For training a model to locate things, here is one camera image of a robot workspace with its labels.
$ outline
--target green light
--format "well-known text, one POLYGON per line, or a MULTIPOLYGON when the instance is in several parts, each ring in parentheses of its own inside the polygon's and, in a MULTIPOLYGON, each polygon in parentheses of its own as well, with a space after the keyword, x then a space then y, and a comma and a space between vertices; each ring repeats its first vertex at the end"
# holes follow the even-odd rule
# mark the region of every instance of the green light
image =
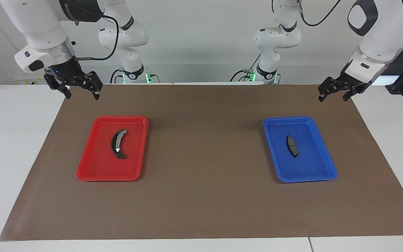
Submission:
POLYGON ((146 74, 146 78, 147 78, 147 83, 150 84, 153 82, 152 77, 148 74, 146 74))
POLYGON ((281 80, 281 75, 277 73, 276 77, 275 77, 275 81, 273 82, 273 84, 279 84, 280 80, 281 80))

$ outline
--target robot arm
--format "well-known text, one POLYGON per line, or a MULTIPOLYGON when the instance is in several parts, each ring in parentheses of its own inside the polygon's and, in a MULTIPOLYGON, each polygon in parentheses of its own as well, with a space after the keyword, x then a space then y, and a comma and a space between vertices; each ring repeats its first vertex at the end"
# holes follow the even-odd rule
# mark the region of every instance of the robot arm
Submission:
POLYGON ((0 0, 16 28, 26 37, 27 46, 15 55, 17 64, 26 73, 45 69, 49 87, 71 93, 66 86, 80 86, 99 99, 102 82, 96 72, 84 73, 75 57, 72 43, 60 26, 62 18, 75 21, 98 21, 103 16, 97 0, 0 0))
MULTIPOLYGON (((128 83, 147 82, 144 75, 145 67, 139 53, 133 49, 147 44, 149 35, 147 30, 138 22, 128 10, 125 0, 105 0, 105 14, 117 19, 120 26, 120 35, 115 54, 119 57, 123 73, 128 83)), ((99 31, 99 42, 102 46, 112 50, 116 39, 116 29, 106 27, 99 31)))
POLYGON ((273 4, 278 27, 260 29, 254 35, 254 43, 261 50, 261 60, 253 70, 255 81, 273 83, 281 56, 276 52, 279 48, 292 48, 301 41, 301 31, 297 27, 299 16, 296 0, 275 0, 273 4))
POLYGON ((320 102, 342 90, 344 101, 363 93, 403 50, 403 0, 357 0, 348 24, 363 40, 340 76, 320 85, 320 102))

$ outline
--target white table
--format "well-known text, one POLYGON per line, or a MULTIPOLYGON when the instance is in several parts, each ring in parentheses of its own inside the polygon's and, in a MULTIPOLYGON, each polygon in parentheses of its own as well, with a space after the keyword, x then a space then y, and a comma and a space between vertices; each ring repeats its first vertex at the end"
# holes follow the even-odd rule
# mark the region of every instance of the white table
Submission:
MULTIPOLYGON (((0 233, 63 99, 48 86, 0 86, 0 233)), ((403 97, 372 86, 353 100, 403 186, 403 97)), ((403 236, 0 242, 0 251, 310 252, 312 248, 315 252, 400 251, 403 236)))

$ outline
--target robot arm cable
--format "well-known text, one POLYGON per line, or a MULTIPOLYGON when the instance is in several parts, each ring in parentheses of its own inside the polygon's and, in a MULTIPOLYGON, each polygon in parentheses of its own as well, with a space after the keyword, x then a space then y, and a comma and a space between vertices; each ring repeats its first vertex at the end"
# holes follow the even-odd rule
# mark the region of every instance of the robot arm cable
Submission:
POLYGON ((253 65, 251 65, 250 69, 253 69, 254 64, 256 64, 257 60, 261 57, 262 53, 259 53, 259 56, 257 56, 256 60, 254 61, 253 65))
POLYGON ((161 83, 160 77, 158 75, 150 75, 151 77, 156 77, 158 79, 158 82, 161 83))
POLYGON ((245 79, 246 79, 247 77, 248 77, 248 75, 242 76, 242 77, 240 77, 239 81, 242 81, 242 79, 243 79, 243 81, 245 81, 245 79))
POLYGON ((123 75, 118 75, 118 76, 116 76, 116 77, 115 77, 115 83, 116 83, 117 78, 119 78, 119 77, 123 78, 123 75))
POLYGON ((81 57, 81 58, 77 58, 78 61, 105 61, 105 60, 111 58, 113 56, 113 54, 115 53, 116 48, 117 48, 118 39, 119 39, 119 23, 114 17, 106 16, 106 15, 103 15, 102 17, 106 18, 106 19, 111 19, 116 24, 117 33, 116 33, 115 46, 113 47, 112 52, 110 53, 110 55, 106 56, 105 58, 81 57))
POLYGON ((240 73, 245 73, 245 70, 240 70, 240 71, 238 71, 237 73, 235 73, 235 74, 231 77, 230 82, 232 82, 232 80, 234 80, 234 78, 235 78, 238 74, 240 74, 240 73))
POLYGON ((116 69, 113 73, 112 73, 112 77, 110 78, 110 84, 113 83, 113 78, 115 77, 115 74, 117 72, 122 72, 122 69, 116 69))
POLYGON ((303 13, 303 7, 302 7, 302 5, 301 5, 301 1, 300 1, 300 0, 296 0, 296 2, 298 3, 298 11, 299 11, 299 14, 301 15, 301 19, 303 20, 303 22, 304 22, 305 24, 307 24, 308 26, 310 26, 310 27, 315 27, 315 26, 317 26, 317 25, 323 23, 323 21, 325 21, 325 20, 327 19, 327 17, 332 13, 332 11, 334 11, 335 7, 337 7, 337 5, 341 2, 341 0, 338 0, 338 1, 335 3, 335 5, 332 7, 332 9, 329 11, 329 13, 326 14, 326 16, 325 16, 323 19, 321 19, 320 22, 318 22, 318 23, 316 23, 316 24, 309 24, 309 23, 307 23, 307 21, 304 19, 304 13, 303 13))

